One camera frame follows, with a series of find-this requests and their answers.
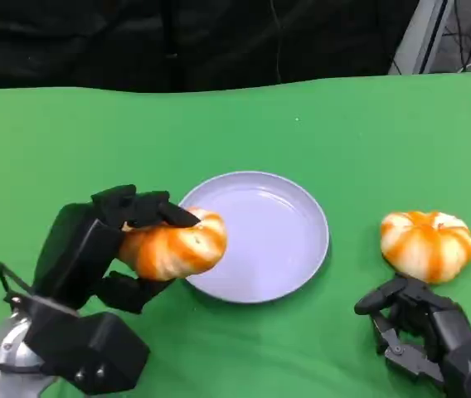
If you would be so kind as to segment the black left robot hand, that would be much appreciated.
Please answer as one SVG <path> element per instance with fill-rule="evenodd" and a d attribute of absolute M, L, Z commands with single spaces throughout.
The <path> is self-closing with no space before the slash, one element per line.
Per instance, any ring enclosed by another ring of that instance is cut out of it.
<path fill-rule="evenodd" d="M 139 314 L 171 281 L 110 270 L 129 235 L 148 227 L 192 227 L 199 218 L 171 203 L 166 191 L 139 193 L 135 185 L 95 193 L 89 203 L 59 211 L 36 263 L 33 292 L 73 310 L 96 296 L 106 306 Z"/>

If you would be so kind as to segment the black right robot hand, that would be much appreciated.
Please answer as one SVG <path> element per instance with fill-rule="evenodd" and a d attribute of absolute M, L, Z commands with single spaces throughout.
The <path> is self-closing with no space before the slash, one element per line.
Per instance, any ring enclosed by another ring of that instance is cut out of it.
<path fill-rule="evenodd" d="M 354 312 L 370 317 L 376 352 L 387 365 L 438 387 L 445 384 L 444 357 L 471 338 L 471 324 L 459 304 L 402 273 L 364 295 Z"/>

